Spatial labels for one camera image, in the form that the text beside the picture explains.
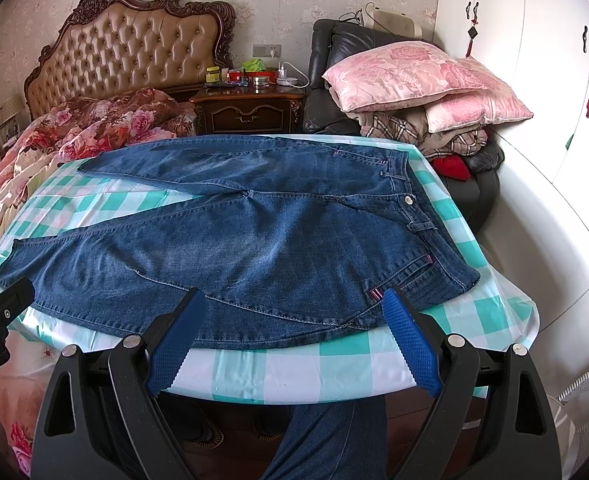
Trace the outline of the white power strip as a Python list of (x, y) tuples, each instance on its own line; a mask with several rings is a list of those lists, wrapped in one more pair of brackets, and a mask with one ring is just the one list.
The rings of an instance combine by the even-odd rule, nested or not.
[(276, 82), (277, 82), (278, 86), (284, 86), (284, 87), (299, 87), (300, 86), (299, 80), (295, 77), (278, 77), (276, 79)]

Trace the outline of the green crumpled bag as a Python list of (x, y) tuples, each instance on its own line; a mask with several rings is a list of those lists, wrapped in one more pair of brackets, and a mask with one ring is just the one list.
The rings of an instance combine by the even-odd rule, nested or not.
[(241, 63), (241, 69), (247, 73), (260, 73), (266, 70), (266, 66), (262, 58), (249, 58)]

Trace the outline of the floral pink bed quilt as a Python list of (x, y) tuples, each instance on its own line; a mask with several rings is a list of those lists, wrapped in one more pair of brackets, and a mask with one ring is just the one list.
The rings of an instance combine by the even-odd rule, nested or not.
[(195, 107), (142, 88), (109, 99), (74, 98), (37, 117), (0, 161), (0, 238), (18, 211), (65, 162), (196, 134)]

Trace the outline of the white wardrobe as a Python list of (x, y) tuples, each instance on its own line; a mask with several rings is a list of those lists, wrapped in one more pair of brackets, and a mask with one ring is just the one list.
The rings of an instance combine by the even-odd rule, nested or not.
[(482, 231), (499, 270), (537, 304), (532, 356), (545, 387), (589, 369), (589, 0), (438, 0), (435, 34), (471, 56), (533, 113), (495, 128), (501, 194)]

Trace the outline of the white electric fan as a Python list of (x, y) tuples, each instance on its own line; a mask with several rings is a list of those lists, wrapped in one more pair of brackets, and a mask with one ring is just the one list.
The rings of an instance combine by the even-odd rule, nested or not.
[(589, 479), (589, 370), (558, 396), (549, 396), (549, 406), (557, 432), (561, 478)]

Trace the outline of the pink floral pillow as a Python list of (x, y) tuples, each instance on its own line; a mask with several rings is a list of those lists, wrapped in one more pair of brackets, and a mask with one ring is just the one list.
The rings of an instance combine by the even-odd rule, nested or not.
[(485, 90), (450, 94), (425, 107), (428, 130), (431, 133), (471, 126), (500, 125), (522, 122), (533, 113), (521, 102), (509, 85), (474, 58), (459, 60), (477, 76)]
[(462, 62), (422, 41), (350, 55), (328, 68), (323, 78), (345, 113), (401, 110), (487, 88)]

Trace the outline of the plaid folded blanket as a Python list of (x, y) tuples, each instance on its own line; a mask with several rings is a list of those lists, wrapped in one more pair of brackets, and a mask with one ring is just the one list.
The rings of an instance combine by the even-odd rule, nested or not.
[(480, 126), (469, 126), (433, 133), (422, 107), (393, 112), (357, 113), (361, 136), (412, 144), (427, 159), (449, 155), (473, 156), (488, 143), (488, 135)]

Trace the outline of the blue denim jeans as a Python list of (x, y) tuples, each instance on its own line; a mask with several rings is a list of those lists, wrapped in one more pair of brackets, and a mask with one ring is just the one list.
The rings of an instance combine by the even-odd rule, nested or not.
[(383, 324), (389, 289), (427, 309), (479, 281), (402, 151), (196, 136), (120, 148), (81, 171), (186, 194), (12, 245), (0, 286), (27, 278), (37, 310), (97, 332), (140, 333), (198, 288), (197, 347), (304, 346)]

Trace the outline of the dark wooden nightstand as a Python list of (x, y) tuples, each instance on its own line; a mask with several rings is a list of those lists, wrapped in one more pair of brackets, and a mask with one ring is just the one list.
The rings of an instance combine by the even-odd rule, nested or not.
[(203, 89), (190, 99), (195, 128), (204, 134), (298, 133), (302, 128), (303, 90), (270, 86)]

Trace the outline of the upper pink floral pillow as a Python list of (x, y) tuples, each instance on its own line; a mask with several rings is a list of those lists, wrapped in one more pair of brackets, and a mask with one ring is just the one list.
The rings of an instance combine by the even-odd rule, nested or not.
[(422, 41), (350, 55), (328, 68), (323, 78), (345, 113), (401, 110), (487, 88), (462, 62)]

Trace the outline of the operator blue jeans leg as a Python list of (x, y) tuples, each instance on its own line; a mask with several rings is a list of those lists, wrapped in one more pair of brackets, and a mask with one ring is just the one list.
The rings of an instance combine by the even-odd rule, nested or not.
[(264, 479), (384, 479), (387, 416), (383, 396), (293, 405)]

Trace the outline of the red hanging tassel ornament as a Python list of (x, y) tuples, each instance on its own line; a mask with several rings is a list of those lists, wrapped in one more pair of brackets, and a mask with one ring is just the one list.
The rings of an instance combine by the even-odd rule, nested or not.
[(467, 30), (469, 40), (467, 51), (465, 54), (466, 58), (469, 58), (471, 52), (473, 52), (473, 43), (475, 42), (475, 39), (478, 36), (478, 8), (479, 2), (472, 3), (471, 1), (469, 1), (466, 6), (466, 18), (468, 21), (470, 21), (470, 26)]

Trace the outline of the lower pink floral pillow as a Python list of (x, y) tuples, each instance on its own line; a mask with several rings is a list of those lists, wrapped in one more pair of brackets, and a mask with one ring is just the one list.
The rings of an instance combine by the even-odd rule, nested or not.
[(485, 90), (450, 94), (425, 107), (428, 130), (431, 133), (471, 126), (500, 125), (522, 122), (533, 113), (521, 102), (509, 85), (474, 58), (459, 60), (477, 76)]

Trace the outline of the wall power socket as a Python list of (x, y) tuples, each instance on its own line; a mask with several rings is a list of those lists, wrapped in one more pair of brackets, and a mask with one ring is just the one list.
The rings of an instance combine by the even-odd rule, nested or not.
[(280, 58), (280, 44), (254, 44), (252, 46), (252, 56), (254, 58)]

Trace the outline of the tufted tan leather headboard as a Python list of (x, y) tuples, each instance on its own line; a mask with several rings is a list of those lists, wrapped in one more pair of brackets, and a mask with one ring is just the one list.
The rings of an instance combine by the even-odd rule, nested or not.
[(235, 23), (225, 1), (81, 0), (25, 79), (30, 115), (78, 96), (199, 88), (209, 67), (232, 67)]

